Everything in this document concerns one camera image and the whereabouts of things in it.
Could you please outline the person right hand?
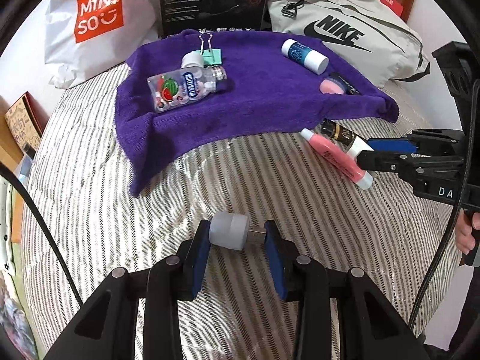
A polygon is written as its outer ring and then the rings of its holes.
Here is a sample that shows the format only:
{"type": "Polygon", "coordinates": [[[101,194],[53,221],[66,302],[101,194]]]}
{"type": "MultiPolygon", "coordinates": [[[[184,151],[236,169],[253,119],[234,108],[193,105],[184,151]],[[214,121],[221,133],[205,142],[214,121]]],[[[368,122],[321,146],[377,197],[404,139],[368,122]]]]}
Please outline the person right hand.
{"type": "Polygon", "coordinates": [[[472,235],[472,231],[479,230],[480,216],[474,213],[472,217],[468,217],[465,211],[461,210],[456,221],[455,234],[456,246],[460,252],[467,255],[476,245],[476,241],[472,235]]]}

